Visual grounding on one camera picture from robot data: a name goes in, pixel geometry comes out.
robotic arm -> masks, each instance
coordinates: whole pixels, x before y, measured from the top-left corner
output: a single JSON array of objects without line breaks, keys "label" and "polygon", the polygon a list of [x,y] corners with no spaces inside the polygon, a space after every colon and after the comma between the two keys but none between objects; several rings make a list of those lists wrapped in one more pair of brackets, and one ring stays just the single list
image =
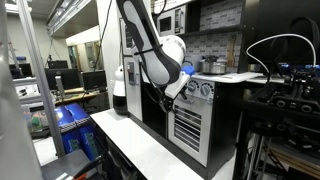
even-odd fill
[{"label": "robotic arm", "polygon": [[159,103],[169,111],[190,78],[181,72],[186,45],[178,36],[159,37],[143,0],[117,0],[117,4],[136,45],[133,56],[155,88],[160,91],[166,86],[165,92],[160,92]]}]

white countertop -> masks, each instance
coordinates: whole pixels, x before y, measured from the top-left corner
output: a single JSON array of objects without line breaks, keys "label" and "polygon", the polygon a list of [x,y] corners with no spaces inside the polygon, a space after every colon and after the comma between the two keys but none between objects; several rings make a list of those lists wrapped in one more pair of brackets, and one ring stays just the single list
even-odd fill
[{"label": "white countertop", "polygon": [[202,74],[195,74],[191,77],[196,79],[214,81],[214,82],[221,82],[221,83],[239,83],[246,81],[248,79],[252,79],[258,76],[262,76],[262,73],[254,73],[254,72],[246,72],[246,73],[231,73],[225,75],[202,75]]},{"label": "white countertop", "polygon": [[147,179],[202,179],[131,119],[113,109],[91,117]]},{"label": "white countertop", "polygon": [[[246,80],[247,82],[252,82],[252,83],[258,83],[258,84],[265,84],[267,82],[267,78],[252,78],[252,79],[248,79]],[[270,79],[270,82],[274,82],[274,83],[283,83],[284,79]]]}]

blue bin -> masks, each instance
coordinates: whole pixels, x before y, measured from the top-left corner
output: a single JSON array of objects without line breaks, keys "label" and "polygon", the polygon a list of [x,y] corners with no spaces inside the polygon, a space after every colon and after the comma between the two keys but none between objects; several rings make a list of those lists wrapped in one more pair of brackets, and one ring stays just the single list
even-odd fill
[{"label": "blue bin", "polygon": [[99,151],[95,140],[96,132],[91,123],[92,118],[76,103],[66,105],[65,107],[78,126],[86,155],[91,161],[96,159],[99,156]]},{"label": "blue bin", "polygon": [[81,136],[77,130],[77,125],[64,106],[56,108],[55,113],[59,117],[58,126],[60,128],[62,142],[67,154],[82,149]]}]

floor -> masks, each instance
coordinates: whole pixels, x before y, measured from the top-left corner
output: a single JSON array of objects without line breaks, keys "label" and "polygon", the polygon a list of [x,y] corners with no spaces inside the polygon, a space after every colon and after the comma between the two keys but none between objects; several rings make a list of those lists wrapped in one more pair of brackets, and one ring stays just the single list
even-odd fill
[{"label": "floor", "polygon": [[[51,161],[57,159],[55,147],[52,137],[47,139],[34,140],[34,147],[36,149],[40,165],[43,166]],[[235,157],[230,159],[216,174],[212,180],[231,180],[233,175],[233,166]],[[276,178],[265,175],[263,180],[274,180]]]}]

oven vent grille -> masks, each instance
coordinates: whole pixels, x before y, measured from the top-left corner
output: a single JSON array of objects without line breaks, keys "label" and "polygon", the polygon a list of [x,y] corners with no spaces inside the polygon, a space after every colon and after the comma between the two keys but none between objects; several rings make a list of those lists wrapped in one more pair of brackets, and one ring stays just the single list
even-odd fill
[{"label": "oven vent grille", "polygon": [[201,115],[175,106],[174,136],[199,152]]}]

